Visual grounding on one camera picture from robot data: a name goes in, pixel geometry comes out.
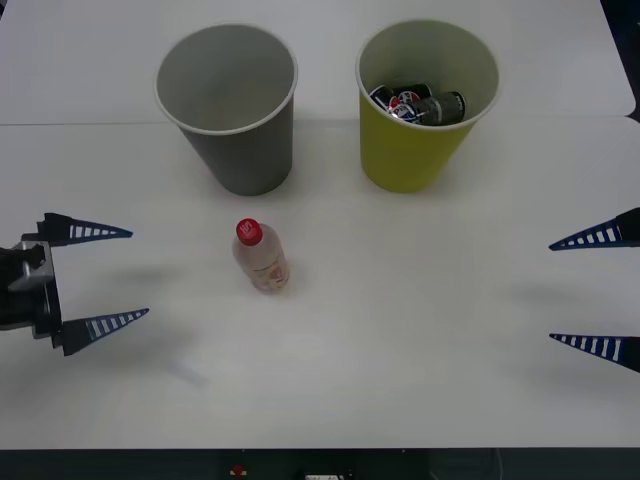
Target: plastic bottle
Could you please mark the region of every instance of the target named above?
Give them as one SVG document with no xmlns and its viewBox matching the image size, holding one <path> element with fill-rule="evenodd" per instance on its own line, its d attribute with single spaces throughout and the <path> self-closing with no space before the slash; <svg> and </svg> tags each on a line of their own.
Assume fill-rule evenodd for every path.
<svg viewBox="0 0 640 480">
<path fill-rule="evenodd" d="M 280 239 L 269 225 L 252 218 L 240 221 L 233 240 L 233 256 L 259 290 L 277 291 L 289 280 L 289 265 Z"/>
</svg>

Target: yellow paper cup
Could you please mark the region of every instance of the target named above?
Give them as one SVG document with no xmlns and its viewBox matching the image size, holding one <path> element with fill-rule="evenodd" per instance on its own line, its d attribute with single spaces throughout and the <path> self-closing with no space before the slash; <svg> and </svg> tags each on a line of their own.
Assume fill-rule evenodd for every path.
<svg viewBox="0 0 640 480">
<path fill-rule="evenodd" d="M 358 54 L 360 161 L 374 183 L 392 192 L 417 192 L 435 180 L 500 90 L 496 56 L 467 30 L 437 20 L 410 20 L 376 33 Z M 434 92 L 460 92 L 462 123 L 414 125 L 385 113 L 369 97 L 380 85 L 426 83 Z"/>
</svg>

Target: gray paper cup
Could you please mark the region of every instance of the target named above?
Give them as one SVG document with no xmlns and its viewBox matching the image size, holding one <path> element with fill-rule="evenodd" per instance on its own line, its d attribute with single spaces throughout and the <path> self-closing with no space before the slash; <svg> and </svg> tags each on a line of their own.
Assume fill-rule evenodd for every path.
<svg viewBox="0 0 640 480">
<path fill-rule="evenodd" d="M 252 25 L 220 24 L 169 51 L 155 96 L 222 186 L 260 195 L 291 170 L 297 82 L 295 57 L 279 38 Z"/>
</svg>

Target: soda can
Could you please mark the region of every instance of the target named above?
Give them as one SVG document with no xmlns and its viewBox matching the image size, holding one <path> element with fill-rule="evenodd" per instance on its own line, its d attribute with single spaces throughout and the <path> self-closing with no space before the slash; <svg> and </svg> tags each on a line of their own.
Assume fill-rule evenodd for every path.
<svg viewBox="0 0 640 480">
<path fill-rule="evenodd" d="M 397 97 L 393 95 L 393 90 L 386 85 L 380 85 L 378 88 L 373 89 L 369 93 L 369 96 L 371 97 L 371 100 L 373 100 L 385 112 L 389 112 L 389 110 L 395 108 L 399 103 Z"/>
<path fill-rule="evenodd" d="M 460 123 L 467 111 L 467 104 L 459 92 L 446 92 L 413 102 L 417 122 L 439 127 Z"/>
<path fill-rule="evenodd" d="M 418 121 L 416 109 L 412 105 L 407 105 L 406 103 L 399 103 L 389 110 L 389 113 L 393 117 L 404 120 L 405 122 L 416 123 Z"/>
<path fill-rule="evenodd" d="M 417 121 L 416 111 L 412 105 L 402 103 L 393 90 L 385 85 L 381 85 L 369 93 L 371 99 L 385 112 L 393 117 L 405 122 L 415 123 Z"/>
<path fill-rule="evenodd" d="M 426 83 L 416 83 L 407 85 L 406 87 L 397 87 L 392 89 L 393 94 L 398 97 L 402 103 L 413 103 L 433 95 L 433 90 Z"/>
</svg>

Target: white table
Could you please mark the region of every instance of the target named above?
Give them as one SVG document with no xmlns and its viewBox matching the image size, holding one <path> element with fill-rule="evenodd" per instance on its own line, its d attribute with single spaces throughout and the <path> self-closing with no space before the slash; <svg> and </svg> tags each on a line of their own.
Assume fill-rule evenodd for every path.
<svg viewBox="0 0 640 480">
<path fill-rule="evenodd" d="M 639 447 L 640 377 L 547 337 L 640 334 L 633 250 L 547 245 L 640 205 L 625 118 L 477 125 L 419 195 L 355 122 L 298 122 L 276 191 L 224 191 L 171 125 L 0 127 L 0 245 L 45 211 L 132 239 L 54 251 L 65 318 L 151 312 L 64 358 L 0 335 L 0 448 Z M 272 225 L 264 296 L 231 239 Z"/>
<path fill-rule="evenodd" d="M 291 45 L 297 118 L 355 118 L 360 46 L 384 25 L 427 16 L 496 47 L 499 110 L 634 109 L 599 0 L 16 0 L 0 23 L 0 124 L 164 122 L 152 96 L 162 57 L 188 32 L 229 20 Z"/>
</svg>

